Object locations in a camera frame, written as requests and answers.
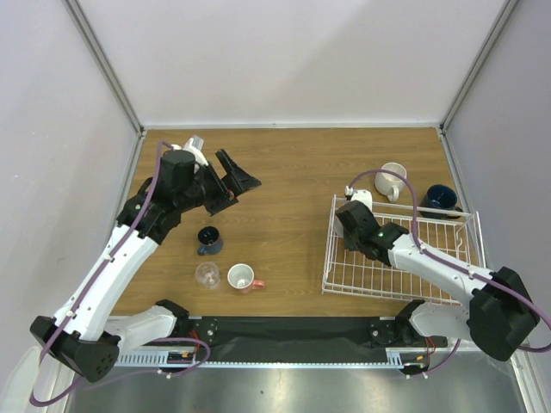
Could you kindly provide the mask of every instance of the white mug with orange handle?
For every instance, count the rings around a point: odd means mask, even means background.
[[[235,264],[231,267],[227,272],[227,282],[241,293],[266,287],[264,281],[255,280],[255,272],[247,264]]]

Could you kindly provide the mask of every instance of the red wire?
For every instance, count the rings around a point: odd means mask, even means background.
[[[197,340],[201,340],[201,339],[199,338],[199,335],[197,334],[197,332],[196,332],[195,330],[191,330],[191,331],[189,332],[189,335],[192,336],[192,337],[194,337],[194,338],[196,338]],[[195,344],[195,352],[196,352],[196,353],[199,351],[199,348],[200,348],[200,347],[201,347],[201,346],[200,346],[198,343]]]
[[[432,347],[432,352],[427,354],[427,357],[431,357],[436,352],[436,344],[431,337],[425,337],[424,342],[426,342],[427,348]]]

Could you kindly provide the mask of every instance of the white wire rack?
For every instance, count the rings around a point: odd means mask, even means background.
[[[337,198],[335,195],[331,204],[322,293],[402,301],[424,299],[440,305],[459,304],[448,293],[415,274],[389,268],[380,262],[369,260],[360,252],[345,249],[344,239],[334,231],[333,226],[337,219],[335,211],[346,202],[346,199]],[[411,230],[412,210],[411,206],[374,202],[372,212],[380,225],[392,221]],[[418,210],[438,212],[421,207]],[[460,215],[460,218],[452,220],[418,217],[419,237],[450,256],[485,267],[484,244],[478,213],[454,214]]]

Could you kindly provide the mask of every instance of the stainless steel base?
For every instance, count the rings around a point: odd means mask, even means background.
[[[439,356],[433,356],[434,362]],[[116,368],[106,379],[130,373]],[[154,373],[75,394],[67,412],[525,412],[510,363],[459,353],[428,379],[395,370],[203,368]]]

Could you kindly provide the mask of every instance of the cable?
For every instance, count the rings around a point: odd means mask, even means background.
[[[415,373],[415,374],[410,374],[410,377],[418,377],[418,376],[425,376],[425,374],[427,373],[434,373],[436,370],[438,370],[439,368],[442,368],[444,367],[446,364],[449,363],[449,361],[451,360],[451,358],[453,357],[453,355],[455,353],[457,353],[457,350],[459,349],[459,345],[461,344],[461,340],[460,339],[457,339],[457,342],[455,342],[455,346],[452,348],[452,350],[449,352],[448,356],[438,365],[434,366],[433,368],[427,370],[426,372],[421,372],[421,373]]]
[[[189,332],[189,334],[190,334],[193,338],[196,338],[197,340],[201,340],[201,338],[199,338],[199,335],[197,334],[197,332],[196,332],[195,330],[191,330],[191,331]],[[195,344],[195,352],[194,352],[194,354],[197,354],[197,352],[199,351],[199,348],[200,348],[200,347],[201,347],[201,346],[199,345],[199,343],[196,343],[196,344]]]
[[[157,162],[155,163],[155,173],[153,175],[151,190],[147,193],[147,196],[145,197],[144,205],[142,205],[141,209],[139,210],[138,215],[136,216],[136,218],[134,219],[134,221],[130,225],[130,228],[128,228],[128,231],[126,232],[126,234],[124,234],[124,236],[116,244],[116,246],[113,247],[113,249],[111,251],[109,251],[109,255],[111,256],[111,258],[113,258],[115,256],[117,251],[120,250],[122,245],[124,245],[124,243],[130,238],[130,236],[132,235],[132,233],[134,232],[134,230],[138,226],[139,222],[144,217],[145,211],[147,210],[147,207],[149,206],[149,203],[152,200],[153,192],[155,191],[155,187],[157,186],[159,171],[161,169],[161,156],[162,156],[161,149],[162,149],[163,145],[172,149],[172,145],[169,144],[168,142],[165,142],[163,140],[158,142],[158,144],[157,144]],[[105,260],[102,261],[100,266],[97,268],[97,270],[94,272],[94,274],[90,277],[90,279],[88,280],[88,282],[84,286],[83,290],[78,295],[75,302],[73,303],[73,305],[70,309],[70,313],[74,314],[74,313],[77,312],[78,307],[83,302],[84,298],[86,297],[86,294],[88,294],[88,291],[92,288],[92,286],[96,282],[97,278],[100,276],[102,271],[108,266],[108,264],[110,262],[111,262],[110,259],[105,259]],[[44,344],[44,348],[40,352],[40,363],[44,360],[44,358],[46,357],[46,354],[48,354],[48,351],[50,350],[50,348],[52,348],[52,345],[58,339],[59,335],[64,330],[65,326],[71,321],[72,317],[73,317],[73,315],[67,315],[63,319],[61,324],[59,324],[59,327],[53,332],[52,336],[50,336],[50,338],[48,339],[46,344]],[[47,400],[45,402],[36,399],[36,397],[34,396],[34,391],[33,391],[31,393],[30,398],[29,398],[29,402],[35,407],[47,407],[51,404],[54,404],[54,403],[58,402],[60,399],[64,398],[67,394],[69,394],[78,385],[79,380],[80,380],[80,378],[76,379],[75,381],[72,382],[72,384],[69,387],[67,387],[64,391],[62,391],[58,396],[56,396],[55,398],[52,398],[50,400]]]
[[[436,352],[436,344],[432,337],[425,337],[424,341],[427,344],[427,357],[431,357]]]
[[[208,346],[208,344],[206,344],[204,341],[202,340],[199,340],[199,339],[194,339],[194,338],[187,338],[187,337],[167,337],[167,338],[159,338],[157,340],[154,340],[153,342],[194,342],[195,345],[198,345],[198,346],[202,346],[204,347],[205,350],[207,350],[207,354],[205,354],[205,357],[203,357],[203,359],[197,363],[195,363],[193,366],[191,367],[187,367],[185,370],[181,371],[181,372],[178,372],[178,373],[169,373],[169,374],[165,374],[165,377],[167,379],[170,379],[170,377],[174,376],[174,377],[177,377],[177,376],[181,376],[181,375],[184,375],[184,374],[187,374],[187,373],[191,373],[193,372],[196,368],[199,368],[202,364],[206,363],[210,357],[210,353],[211,353],[211,349],[210,347]],[[159,370],[152,370],[150,368],[144,368],[144,369],[141,369],[141,370],[137,370],[135,372],[130,372],[130,373],[127,373],[127,374],[124,374],[122,376],[119,376],[119,377],[115,377],[113,379],[110,379],[110,380],[103,380],[101,383],[97,384],[97,385],[90,385],[88,387],[83,387],[82,390],[85,390],[85,391],[88,391],[88,390],[95,390],[95,389],[98,389],[100,387],[104,387],[105,385],[111,385],[113,384],[114,382],[116,381],[119,381],[119,380],[123,380],[123,379],[128,379],[129,377],[132,377],[132,376],[138,376],[138,375],[141,375],[141,374],[146,374],[146,373],[155,373],[155,374],[162,374],[163,372],[159,369]],[[71,407],[71,411],[77,411],[77,400],[76,400],[76,396],[73,396],[72,398],[72,407]]]
[[[419,248],[419,250],[422,253],[426,254],[428,257],[432,258],[434,261],[440,262],[441,264],[443,264],[443,265],[445,265],[449,268],[452,268],[455,271],[459,271],[460,273],[462,273],[464,275],[467,275],[471,278],[474,278],[476,280],[485,282],[486,284],[489,284],[492,287],[503,291],[504,293],[508,293],[510,296],[517,299],[518,301],[520,301],[521,303],[526,305],[528,308],[530,308],[534,313],[536,313],[543,320],[543,322],[549,327],[549,329],[551,330],[551,317],[546,316],[539,307],[537,307],[529,299],[526,299],[523,295],[517,293],[514,290],[511,290],[508,287],[502,286],[498,282],[496,282],[494,280],[490,280],[489,278],[486,278],[486,277],[484,277],[480,274],[476,274],[475,272],[469,272],[469,270],[467,270],[465,268],[462,268],[462,267],[454,264],[453,262],[449,262],[448,260],[446,260],[444,258],[441,258],[440,256],[436,256],[436,255],[432,254],[430,251],[424,249],[421,246],[421,241],[419,240],[419,236],[418,236],[418,225],[417,225],[417,194],[415,193],[415,189],[413,189],[413,186],[410,184],[410,182],[407,179],[405,179],[402,175],[397,174],[396,172],[393,172],[391,170],[366,170],[365,172],[362,172],[360,175],[358,175],[356,178],[354,178],[352,180],[352,182],[350,182],[350,185],[348,187],[352,188],[353,185],[360,178],[362,178],[363,176],[369,175],[369,174],[376,174],[378,172],[383,172],[385,174],[396,176],[397,178],[399,178],[401,181],[403,181],[406,184],[406,186],[409,188],[410,192],[412,193],[412,204],[413,204],[412,205],[413,206],[412,235],[413,235],[413,242],[415,243],[415,245]],[[532,347],[526,347],[526,346],[519,346],[518,348],[522,351],[527,351],[527,352],[530,352],[530,353],[545,353],[545,352],[548,352],[549,350],[551,350],[551,343],[549,343],[547,346],[540,347],[540,348],[532,348]]]

